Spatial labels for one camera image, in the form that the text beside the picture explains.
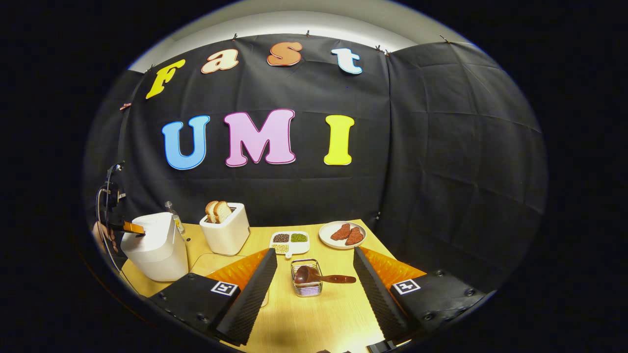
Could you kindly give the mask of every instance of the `wire basket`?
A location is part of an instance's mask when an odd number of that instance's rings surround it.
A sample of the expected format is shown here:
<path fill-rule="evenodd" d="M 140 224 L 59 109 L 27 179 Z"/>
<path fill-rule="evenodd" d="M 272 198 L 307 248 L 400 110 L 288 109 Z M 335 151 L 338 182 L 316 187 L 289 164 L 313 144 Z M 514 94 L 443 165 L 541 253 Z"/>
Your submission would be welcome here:
<path fill-rule="evenodd" d="M 296 270 L 298 270 L 299 267 L 303 265 L 314 268 L 318 272 L 319 276 L 323 275 L 323 273 L 320 270 L 320 265 L 318 264 L 318 261 L 316 261 L 315 259 L 301 259 L 301 260 L 292 261 L 290 263 L 290 268 L 292 269 L 292 285 L 295 287 L 296 295 L 298 296 L 319 295 L 320 292 L 323 291 L 323 282 L 321 281 L 308 282 L 308 283 L 303 283 L 300 285 L 295 283 Z"/>

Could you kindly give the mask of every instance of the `letter u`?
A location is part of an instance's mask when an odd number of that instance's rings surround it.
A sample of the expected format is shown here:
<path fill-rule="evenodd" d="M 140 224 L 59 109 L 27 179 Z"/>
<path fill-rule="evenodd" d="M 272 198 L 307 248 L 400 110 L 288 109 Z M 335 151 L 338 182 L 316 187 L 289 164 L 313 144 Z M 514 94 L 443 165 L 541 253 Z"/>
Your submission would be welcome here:
<path fill-rule="evenodd" d="M 161 129 L 166 148 L 166 160 L 174 169 L 187 170 L 197 167 L 205 159 L 207 150 L 205 143 L 205 125 L 209 122 L 206 115 L 195 116 L 190 119 L 188 125 L 193 129 L 194 151 L 189 156 L 183 156 L 179 145 L 179 131 L 183 129 L 183 123 L 175 121 Z"/>

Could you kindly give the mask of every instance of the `white wall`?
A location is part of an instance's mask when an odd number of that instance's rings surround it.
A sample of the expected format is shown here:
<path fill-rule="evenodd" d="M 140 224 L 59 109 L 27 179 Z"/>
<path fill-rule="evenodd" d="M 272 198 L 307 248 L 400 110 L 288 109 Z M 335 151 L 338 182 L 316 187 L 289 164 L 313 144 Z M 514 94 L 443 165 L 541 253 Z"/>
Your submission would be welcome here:
<path fill-rule="evenodd" d="M 269 11 L 288 9 L 290 11 Z M 312 11 L 324 9 L 325 12 Z M 130 70 L 144 72 L 175 55 L 217 41 L 278 33 L 326 36 L 394 52 L 409 46 L 468 40 L 412 9 L 382 0 L 247 0 L 227 6 L 174 32 L 136 60 Z"/>

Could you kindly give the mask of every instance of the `wooden spoon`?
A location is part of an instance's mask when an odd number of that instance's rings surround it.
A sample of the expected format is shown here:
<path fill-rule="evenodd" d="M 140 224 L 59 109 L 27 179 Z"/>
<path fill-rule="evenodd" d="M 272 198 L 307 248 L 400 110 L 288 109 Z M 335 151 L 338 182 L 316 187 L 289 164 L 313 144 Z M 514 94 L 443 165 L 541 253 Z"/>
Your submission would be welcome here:
<path fill-rule="evenodd" d="M 341 274 L 333 274 L 331 276 L 320 276 L 317 271 L 309 266 L 301 266 L 296 270 L 295 283 L 302 285 L 310 282 L 329 282 L 329 283 L 355 283 L 355 277 L 342 276 Z"/>

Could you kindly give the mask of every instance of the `letter m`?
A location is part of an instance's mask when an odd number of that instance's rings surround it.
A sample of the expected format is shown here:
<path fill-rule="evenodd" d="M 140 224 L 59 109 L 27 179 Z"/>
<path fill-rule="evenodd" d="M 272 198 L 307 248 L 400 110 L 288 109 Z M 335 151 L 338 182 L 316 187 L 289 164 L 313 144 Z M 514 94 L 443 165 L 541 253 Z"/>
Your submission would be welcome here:
<path fill-rule="evenodd" d="M 246 164 L 248 159 L 242 154 L 244 146 L 257 164 L 262 159 L 266 145 L 270 143 L 270 151 L 265 160 L 270 164 L 287 164 L 296 160 L 290 151 L 290 121 L 295 112 L 290 109 L 276 109 L 268 114 L 261 130 L 257 130 L 251 117 L 245 112 L 237 112 L 225 116 L 229 125 L 229 158 L 228 166 L 236 167 Z"/>

